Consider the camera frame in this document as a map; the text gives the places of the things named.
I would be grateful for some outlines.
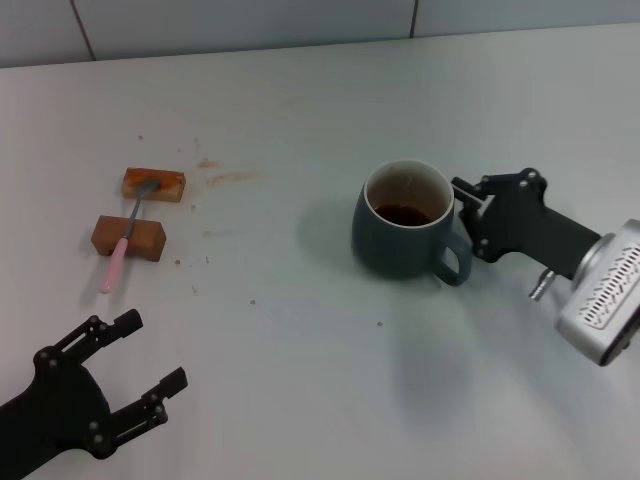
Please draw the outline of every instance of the tile grout line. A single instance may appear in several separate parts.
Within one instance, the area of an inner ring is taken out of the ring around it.
[[[69,0],[69,3],[71,3],[71,9],[73,10],[73,14],[76,17],[76,22],[78,24],[78,27],[80,28],[80,33],[82,33],[82,38],[84,38],[84,43],[87,46],[87,50],[89,50],[89,56],[91,57],[91,60],[95,62],[96,56],[93,53],[93,48],[91,48],[89,37],[87,37],[87,32],[84,29],[84,25],[82,24],[82,19],[80,18],[80,14],[78,13],[78,9],[76,8],[76,2],[75,0]]]
[[[420,0],[414,0],[413,3],[413,17],[411,18],[411,30],[409,30],[409,38],[413,38],[416,31],[416,19],[418,18],[418,5]]]

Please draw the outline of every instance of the stain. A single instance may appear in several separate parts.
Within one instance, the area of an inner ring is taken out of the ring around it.
[[[202,232],[202,236],[204,238],[209,238],[209,237],[224,237],[227,235],[233,235],[234,233],[237,233],[233,230],[218,230],[216,232],[212,232],[211,230],[205,230],[204,232]]]
[[[209,160],[207,157],[203,157],[202,161],[196,165],[198,168],[216,168],[220,166],[220,162],[216,160]]]
[[[238,183],[254,180],[259,176],[256,172],[221,173],[220,175],[214,175],[207,179],[207,185],[213,188],[223,183]]]

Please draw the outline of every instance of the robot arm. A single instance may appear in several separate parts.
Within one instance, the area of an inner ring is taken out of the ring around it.
[[[530,294],[534,300],[556,275],[573,281],[556,321],[563,337],[601,366],[629,345],[640,328],[640,222],[629,220],[618,235],[601,237],[546,207],[547,182],[532,168],[484,176],[476,185],[451,183],[476,257],[494,263],[520,252],[547,267]]]
[[[141,327],[136,310],[116,318],[113,325],[92,316],[60,342],[35,354],[31,385],[0,407],[0,478],[24,478],[74,448],[104,459],[166,423],[162,401],[187,386],[182,368],[160,380],[138,401],[111,413],[102,391],[82,366],[100,348]]]

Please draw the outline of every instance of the wooden block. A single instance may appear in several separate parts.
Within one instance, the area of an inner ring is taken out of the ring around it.
[[[136,187],[150,178],[159,178],[160,187],[144,196],[145,200],[161,200],[179,202],[187,179],[182,172],[169,170],[152,170],[149,168],[127,168],[122,179],[122,195],[125,198],[136,198]]]
[[[91,235],[91,243],[99,255],[108,257],[113,253],[116,243],[122,238],[128,224],[128,218],[100,216]],[[126,255],[157,262],[160,260],[166,240],[167,237],[160,222],[136,220]]]

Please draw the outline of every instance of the mug handle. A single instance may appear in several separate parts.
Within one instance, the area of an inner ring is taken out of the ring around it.
[[[458,271],[454,272],[445,265],[443,259],[439,259],[433,267],[433,273],[447,285],[458,287],[466,282],[471,274],[471,260],[473,258],[471,245],[453,232],[447,232],[441,241],[458,259]]]

